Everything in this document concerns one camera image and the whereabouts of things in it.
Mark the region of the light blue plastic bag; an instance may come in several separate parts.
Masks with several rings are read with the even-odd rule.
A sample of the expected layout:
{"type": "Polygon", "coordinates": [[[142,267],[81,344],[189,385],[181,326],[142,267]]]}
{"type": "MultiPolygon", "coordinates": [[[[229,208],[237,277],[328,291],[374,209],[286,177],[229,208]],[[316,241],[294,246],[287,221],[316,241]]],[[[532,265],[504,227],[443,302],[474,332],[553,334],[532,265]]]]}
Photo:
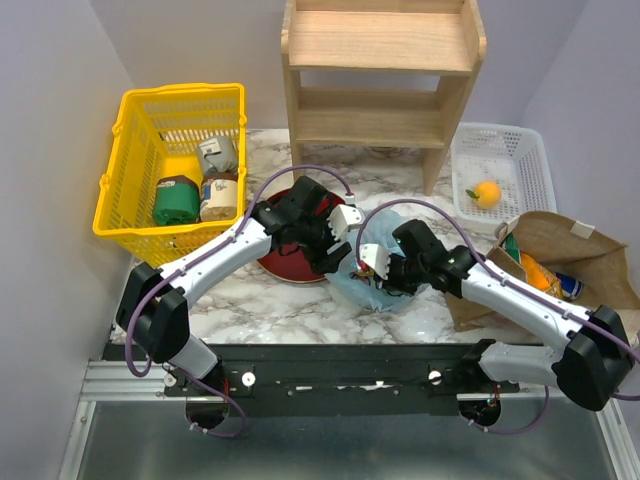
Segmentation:
{"type": "MultiPolygon", "coordinates": [[[[392,232],[406,221],[406,217],[393,210],[383,210],[367,224],[362,236],[362,243],[378,244],[390,253],[404,257],[404,253],[392,236],[392,232]]],[[[405,309],[415,298],[414,295],[396,291],[387,293],[378,287],[374,277],[359,274],[355,258],[356,237],[356,231],[351,231],[346,236],[346,241],[352,247],[352,252],[341,261],[336,273],[325,275],[328,282],[347,302],[363,309],[394,313],[405,309]]]]}

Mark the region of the orange fruit with leaf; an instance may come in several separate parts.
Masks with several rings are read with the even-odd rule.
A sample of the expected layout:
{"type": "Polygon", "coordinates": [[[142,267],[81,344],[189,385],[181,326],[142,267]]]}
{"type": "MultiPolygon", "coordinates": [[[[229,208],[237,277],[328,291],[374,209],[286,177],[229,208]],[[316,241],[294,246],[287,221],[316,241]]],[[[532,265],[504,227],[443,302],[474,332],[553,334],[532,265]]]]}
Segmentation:
{"type": "Polygon", "coordinates": [[[481,209],[492,209],[502,199],[502,190],[498,184],[492,181],[483,181],[473,188],[465,190],[466,195],[481,209]]]}

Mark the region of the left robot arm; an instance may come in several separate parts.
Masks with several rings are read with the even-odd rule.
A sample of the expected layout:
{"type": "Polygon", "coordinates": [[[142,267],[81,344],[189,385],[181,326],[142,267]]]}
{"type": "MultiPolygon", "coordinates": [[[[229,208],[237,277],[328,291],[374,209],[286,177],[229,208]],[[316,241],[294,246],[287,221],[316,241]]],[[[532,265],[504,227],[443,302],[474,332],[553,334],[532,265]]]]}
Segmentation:
{"type": "Polygon", "coordinates": [[[301,176],[276,201],[253,201],[230,229],[190,254],[159,268],[137,265],[116,313],[126,332],[126,362],[138,346],[148,363],[173,365],[197,393],[214,393],[222,380],[219,358],[191,333],[190,308],[236,270],[287,245],[300,248],[314,273],[336,272],[351,251],[345,238],[363,218],[352,196],[336,203],[322,185],[301,176]]]}

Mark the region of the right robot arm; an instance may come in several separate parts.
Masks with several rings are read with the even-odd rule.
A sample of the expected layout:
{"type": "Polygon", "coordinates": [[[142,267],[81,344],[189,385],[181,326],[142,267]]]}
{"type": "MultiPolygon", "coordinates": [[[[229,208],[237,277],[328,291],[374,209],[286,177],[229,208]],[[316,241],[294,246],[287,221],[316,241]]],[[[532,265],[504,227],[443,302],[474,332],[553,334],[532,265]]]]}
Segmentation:
{"type": "Polygon", "coordinates": [[[378,288],[413,295],[423,285],[483,305],[542,340],[540,346],[494,341],[460,367],[460,379],[480,392],[496,382],[559,389],[575,404],[601,410],[631,371],[633,359],[620,316],[588,310],[547,295],[459,245],[448,250],[425,222],[411,220],[393,237],[400,254],[360,247],[361,261],[378,288]]]}

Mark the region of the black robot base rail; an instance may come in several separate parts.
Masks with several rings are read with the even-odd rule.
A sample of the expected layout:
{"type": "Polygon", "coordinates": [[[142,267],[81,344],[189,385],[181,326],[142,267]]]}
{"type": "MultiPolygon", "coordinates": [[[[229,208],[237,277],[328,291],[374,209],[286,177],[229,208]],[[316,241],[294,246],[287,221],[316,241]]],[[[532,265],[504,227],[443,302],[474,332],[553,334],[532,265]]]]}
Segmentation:
{"type": "Polygon", "coordinates": [[[430,414],[456,416],[494,393],[536,387],[497,382],[473,362],[478,344],[216,344],[215,388],[250,419],[430,414]]]}

